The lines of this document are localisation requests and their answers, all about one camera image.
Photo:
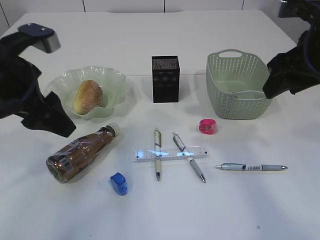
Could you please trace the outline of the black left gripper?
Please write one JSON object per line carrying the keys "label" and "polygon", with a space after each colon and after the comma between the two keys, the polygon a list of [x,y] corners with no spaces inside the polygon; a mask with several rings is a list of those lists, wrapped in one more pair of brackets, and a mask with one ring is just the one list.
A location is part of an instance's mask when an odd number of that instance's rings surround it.
{"label": "black left gripper", "polygon": [[39,90],[40,70],[20,57],[35,41],[22,32],[0,40],[0,117],[18,115],[30,130],[41,130],[69,137],[76,125],[65,113],[59,97]]}

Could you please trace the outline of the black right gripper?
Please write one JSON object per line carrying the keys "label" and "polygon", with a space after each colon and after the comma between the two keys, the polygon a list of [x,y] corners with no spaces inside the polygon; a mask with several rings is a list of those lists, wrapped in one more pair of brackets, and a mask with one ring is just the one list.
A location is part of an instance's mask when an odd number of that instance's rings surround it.
{"label": "black right gripper", "polygon": [[296,8],[296,15],[310,24],[299,40],[303,55],[295,47],[267,64],[269,77],[262,90],[268,99],[286,91],[294,95],[320,84],[320,8],[315,4],[298,4]]}

